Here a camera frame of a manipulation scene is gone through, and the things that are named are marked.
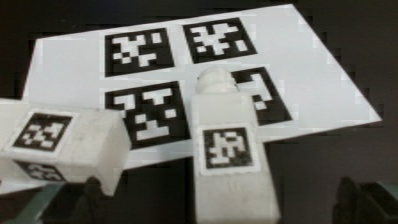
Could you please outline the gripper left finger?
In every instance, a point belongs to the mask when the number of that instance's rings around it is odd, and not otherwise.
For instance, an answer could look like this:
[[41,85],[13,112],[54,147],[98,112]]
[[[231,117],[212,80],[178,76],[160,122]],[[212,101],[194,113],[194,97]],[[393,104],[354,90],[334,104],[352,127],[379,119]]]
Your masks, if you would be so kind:
[[61,193],[64,185],[48,184],[32,197],[32,200],[18,215],[2,224],[45,224],[41,215],[50,206],[52,200]]

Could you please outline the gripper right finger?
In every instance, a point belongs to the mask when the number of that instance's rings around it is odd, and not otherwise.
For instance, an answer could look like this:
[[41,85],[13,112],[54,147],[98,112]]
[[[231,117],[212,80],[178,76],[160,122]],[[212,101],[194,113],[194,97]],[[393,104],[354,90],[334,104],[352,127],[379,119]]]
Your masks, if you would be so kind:
[[398,184],[342,178],[333,224],[398,224]]

